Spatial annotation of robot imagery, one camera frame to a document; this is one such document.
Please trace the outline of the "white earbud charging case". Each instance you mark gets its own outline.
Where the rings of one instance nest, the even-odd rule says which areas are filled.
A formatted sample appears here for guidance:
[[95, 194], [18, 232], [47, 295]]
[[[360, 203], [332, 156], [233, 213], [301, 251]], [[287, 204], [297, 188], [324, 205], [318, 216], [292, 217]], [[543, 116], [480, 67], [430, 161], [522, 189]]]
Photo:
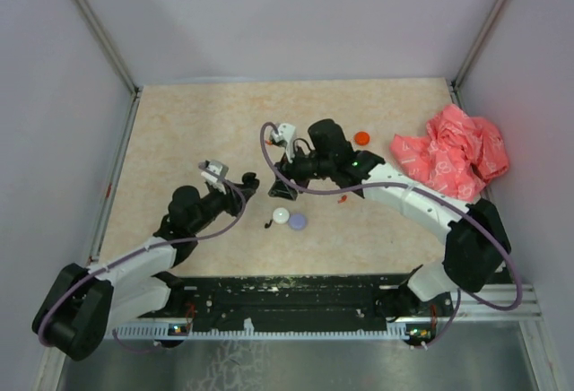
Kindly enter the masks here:
[[290, 212], [284, 207], [277, 207], [273, 210], [272, 219], [279, 225], [286, 224], [291, 217]]

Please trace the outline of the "purple earbud charging case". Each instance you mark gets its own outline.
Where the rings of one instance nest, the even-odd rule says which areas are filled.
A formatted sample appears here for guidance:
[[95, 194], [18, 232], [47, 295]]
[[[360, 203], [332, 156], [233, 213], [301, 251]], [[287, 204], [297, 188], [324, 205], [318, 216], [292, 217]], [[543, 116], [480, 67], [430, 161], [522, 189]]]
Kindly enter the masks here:
[[304, 230], [308, 225], [308, 219], [302, 213], [294, 213], [290, 216], [288, 225], [292, 230]]

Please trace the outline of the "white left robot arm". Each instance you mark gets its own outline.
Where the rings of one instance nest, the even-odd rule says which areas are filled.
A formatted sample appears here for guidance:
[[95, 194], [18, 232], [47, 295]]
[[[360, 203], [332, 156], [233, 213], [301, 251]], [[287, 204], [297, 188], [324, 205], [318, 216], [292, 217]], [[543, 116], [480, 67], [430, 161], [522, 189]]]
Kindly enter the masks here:
[[140, 247], [105, 265], [61, 269], [32, 321], [42, 345], [81, 361], [125, 322], [159, 310], [174, 317], [185, 309], [187, 295], [170, 269], [191, 255], [205, 239], [202, 230], [220, 214], [240, 219], [260, 184], [253, 172], [240, 183], [210, 169], [202, 176], [207, 194], [178, 187], [159, 229]]

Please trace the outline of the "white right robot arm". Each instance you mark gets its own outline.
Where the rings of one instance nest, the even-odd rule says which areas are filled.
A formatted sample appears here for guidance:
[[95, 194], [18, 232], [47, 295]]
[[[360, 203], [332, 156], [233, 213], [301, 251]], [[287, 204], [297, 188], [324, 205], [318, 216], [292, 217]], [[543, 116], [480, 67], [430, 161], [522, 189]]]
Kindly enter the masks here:
[[283, 149], [282, 158], [269, 164], [275, 175], [271, 197], [296, 200], [312, 191], [310, 181], [329, 179], [336, 185], [331, 195], [353, 193], [391, 207], [443, 243], [443, 258], [415, 269], [398, 289], [407, 313], [421, 315], [447, 291], [476, 298], [502, 265], [516, 270], [498, 209], [490, 201], [457, 200], [409, 178], [377, 154], [354, 150], [330, 118], [311, 125], [308, 134], [312, 145], [303, 151], [295, 126], [266, 122], [261, 127], [261, 147]]

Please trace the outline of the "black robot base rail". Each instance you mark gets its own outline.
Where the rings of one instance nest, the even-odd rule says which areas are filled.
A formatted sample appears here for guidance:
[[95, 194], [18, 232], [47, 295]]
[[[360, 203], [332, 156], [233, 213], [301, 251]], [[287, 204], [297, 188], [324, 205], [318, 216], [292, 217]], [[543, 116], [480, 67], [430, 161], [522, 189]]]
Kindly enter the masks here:
[[123, 324], [123, 343], [154, 340], [391, 340], [427, 343], [456, 299], [403, 292], [403, 274], [188, 277], [180, 298]]

